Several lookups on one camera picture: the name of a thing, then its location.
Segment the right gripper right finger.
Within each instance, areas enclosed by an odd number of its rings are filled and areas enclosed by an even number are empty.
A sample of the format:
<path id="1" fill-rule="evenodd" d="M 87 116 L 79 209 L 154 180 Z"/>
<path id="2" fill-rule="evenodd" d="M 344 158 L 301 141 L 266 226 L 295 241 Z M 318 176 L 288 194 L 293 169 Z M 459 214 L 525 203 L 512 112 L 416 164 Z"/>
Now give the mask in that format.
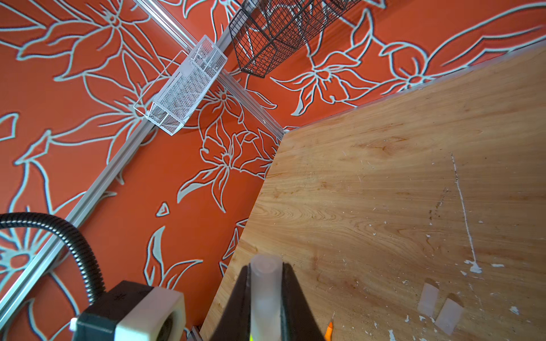
<path id="1" fill-rule="evenodd" d="M 292 266 L 283 264 L 281 289 L 281 340 L 324 340 Z"/>

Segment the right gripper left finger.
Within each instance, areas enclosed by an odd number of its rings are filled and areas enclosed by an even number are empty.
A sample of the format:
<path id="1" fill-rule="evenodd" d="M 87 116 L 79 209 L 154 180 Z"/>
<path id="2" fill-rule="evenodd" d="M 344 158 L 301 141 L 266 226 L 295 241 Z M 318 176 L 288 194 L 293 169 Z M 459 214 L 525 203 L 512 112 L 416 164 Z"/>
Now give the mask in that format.
<path id="1" fill-rule="evenodd" d="M 240 273 L 226 309 L 210 340 L 250 340 L 251 327 L 251 268 L 244 266 Z"/>

